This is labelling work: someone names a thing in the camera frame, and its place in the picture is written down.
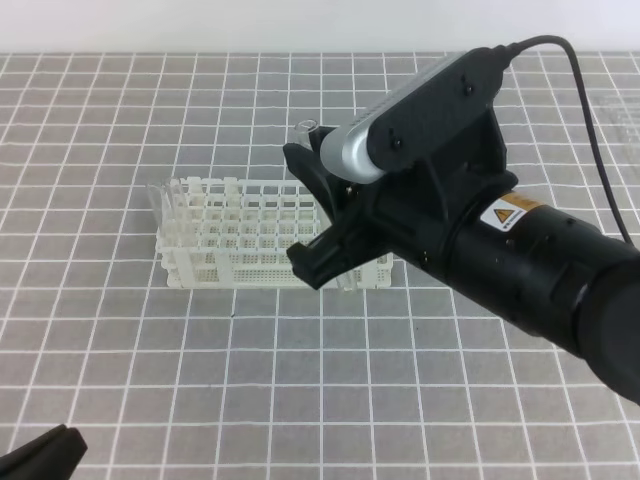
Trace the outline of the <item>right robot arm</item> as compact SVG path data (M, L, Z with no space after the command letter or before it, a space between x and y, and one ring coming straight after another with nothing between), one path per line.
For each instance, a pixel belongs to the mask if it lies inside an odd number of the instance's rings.
M595 226L517 197L492 110L431 157L369 185L321 164L309 146L285 145L288 170L330 226L291 246L293 273L319 288L386 254L583 359L620 396L639 398L639 252Z

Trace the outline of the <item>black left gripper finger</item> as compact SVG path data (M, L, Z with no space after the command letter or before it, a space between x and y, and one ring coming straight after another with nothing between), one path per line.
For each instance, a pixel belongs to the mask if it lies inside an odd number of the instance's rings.
M88 446L77 428L47 431L1 457L1 480L68 480Z

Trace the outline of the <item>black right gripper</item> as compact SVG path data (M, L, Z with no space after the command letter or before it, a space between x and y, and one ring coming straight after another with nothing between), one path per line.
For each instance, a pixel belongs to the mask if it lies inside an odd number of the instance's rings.
M517 183L494 109L431 156L370 185L367 136L367 128L317 127L283 147L289 171L336 222L287 249L294 275L313 289L344 275L349 287L366 289L377 280L367 264L391 252L447 279L464 225Z

